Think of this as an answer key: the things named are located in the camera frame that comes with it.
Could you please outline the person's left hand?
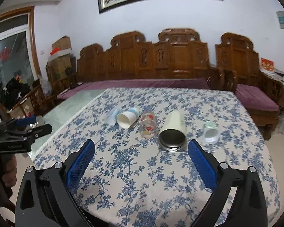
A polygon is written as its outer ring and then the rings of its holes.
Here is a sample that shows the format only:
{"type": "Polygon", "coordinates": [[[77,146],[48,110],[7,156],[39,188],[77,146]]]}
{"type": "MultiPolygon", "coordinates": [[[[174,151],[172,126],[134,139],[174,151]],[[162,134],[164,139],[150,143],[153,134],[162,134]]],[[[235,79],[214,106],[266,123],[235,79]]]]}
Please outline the person's left hand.
{"type": "Polygon", "coordinates": [[[6,187],[13,187],[17,183],[17,160],[15,154],[4,163],[2,180],[6,187]]]}

